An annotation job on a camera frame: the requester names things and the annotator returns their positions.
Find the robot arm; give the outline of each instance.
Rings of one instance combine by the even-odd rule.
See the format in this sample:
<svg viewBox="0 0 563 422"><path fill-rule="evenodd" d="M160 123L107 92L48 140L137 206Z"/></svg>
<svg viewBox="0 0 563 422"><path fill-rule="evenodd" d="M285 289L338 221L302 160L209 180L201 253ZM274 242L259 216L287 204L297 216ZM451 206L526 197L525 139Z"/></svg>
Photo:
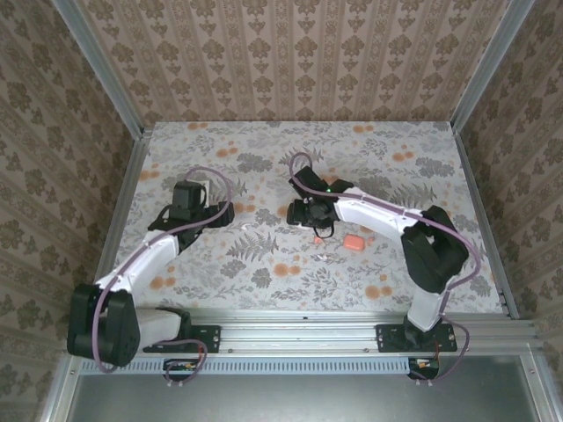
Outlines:
<svg viewBox="0 0 563 422"><path fill-rule="evenodd" d="M331 193L352 193L364 199L373 198L343 180L337 180L329 186L309 166L301 169L296 174L296 178L310 189ZM296 186L293 180L289 183L302 197L289 206L289 224L326 229L333 228L334 222L337 221L353 222L403 246L406 267L415 284L413 303L406 315L406 324L410 323L414 331L419 333L433 330L440 321L440 307L448 283L461 271L469 256L465 246L439 229L413 218L398 215L366 200L316 196ZM450 218L442 208L432 206L427 211L418 209L406 211L454 229Z"/></svg>
<svg viewBox="0 0 563 422"><path fill-rule="evenodd" d="M178 182L174 186L172 204L161 211L129 257L94 285L81 284L75 288L71 297L67 337L70 354L93 357L94 310L102 291L116 276L117 282L110 287L102 308L104 314L99 319L98 349L102 361L122 367L133 359L140 348L186 337L190 322L185 314L172 309L136 309L135 306L155 276L195 242L204 229L224 227L233 221L234 207L230 204L227 212L205 226L166 234L189 223L203 222L225 206L224 202L220 202L218 206L205 207L206 199L203 185Z"/></svg>

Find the beige wallpaper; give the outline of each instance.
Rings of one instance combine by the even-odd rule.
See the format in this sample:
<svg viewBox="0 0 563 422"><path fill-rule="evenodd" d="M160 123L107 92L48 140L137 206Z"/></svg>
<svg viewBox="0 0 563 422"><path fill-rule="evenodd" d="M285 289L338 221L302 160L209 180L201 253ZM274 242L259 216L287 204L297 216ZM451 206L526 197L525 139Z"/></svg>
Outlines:
<svg viewBox="0 0 563 422"><path fill-rule="evenodd" d="M448 120L508 0L80 0L145 125Z"/></svg>
<svg viewBox="0 0 563 422"><path fill-rule="evenodd" d="M49 1L0 2L0 420L37 417L131 141Z"/></svg>
<svg viewBox="0 0 563 422"><path fill-rule="evenodd" d="M519 310L563 384L563 2L535 3L463 138Z"/></svg>

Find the small orange object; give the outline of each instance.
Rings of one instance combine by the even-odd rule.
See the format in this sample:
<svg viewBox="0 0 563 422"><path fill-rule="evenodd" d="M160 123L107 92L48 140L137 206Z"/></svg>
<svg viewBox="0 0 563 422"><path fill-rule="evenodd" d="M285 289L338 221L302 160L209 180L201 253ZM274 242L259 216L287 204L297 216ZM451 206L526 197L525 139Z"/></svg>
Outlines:
<svg viewBox="0 0 563 422"><path fill-rule="evenodd" d="M351 251L361 252L366 249L366 241L363 237L356 235L345 235L344 247Z"/></svg>

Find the floral tablecloth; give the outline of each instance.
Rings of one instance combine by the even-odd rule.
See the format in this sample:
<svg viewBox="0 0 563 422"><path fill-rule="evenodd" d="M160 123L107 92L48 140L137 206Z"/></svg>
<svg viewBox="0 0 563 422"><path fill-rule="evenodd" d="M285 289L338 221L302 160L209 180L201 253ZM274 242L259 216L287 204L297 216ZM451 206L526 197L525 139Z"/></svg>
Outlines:
<svg viewBox="0 0 563 422"><path fill-rule="evenodd" d="M455 290L449 310L501 312L456 144L447 122L169 122L156 125L121 240L118 262L141 241L186 170L207 165L231 180L236 217L204 230L143 292L141 305L226 309L404 311L413 294L402 249L354 224L338 222L334 237L289 226L297 198L288 163L309 153L331 183L343 178L379 198L426 209L444 207L458 230L481 250L479 277ZM213 175L210 200L225 198ZM344 248L362 236L362 252ZM471 261L464 273L470 271Z"/></svg>

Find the metal base plate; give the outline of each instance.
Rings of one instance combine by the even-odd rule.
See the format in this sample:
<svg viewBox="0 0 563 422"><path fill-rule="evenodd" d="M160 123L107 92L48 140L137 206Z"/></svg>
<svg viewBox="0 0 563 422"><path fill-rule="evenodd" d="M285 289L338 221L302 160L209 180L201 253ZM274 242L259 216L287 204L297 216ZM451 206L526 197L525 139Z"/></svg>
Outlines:
<svg viewBox="0 0 563 422"><path fill-rule="evenodd" d="M405 337L403 324L380 324L376 326L377 350L380 353L397 352L436 352L437 346L440 352L456 352L457 342L454 329L450 324L439 324L434 329L434 338L421 347L413 347L413 344Z"/></svg>
<svg viewBox="0 0 563 422"><path fill-rule="evenodd" d="M208 353L219 353L221 325L192 325L189 337L200 340L208 347ZM156 345L143 349L145 353L198 353L197 345Z"/></svg>

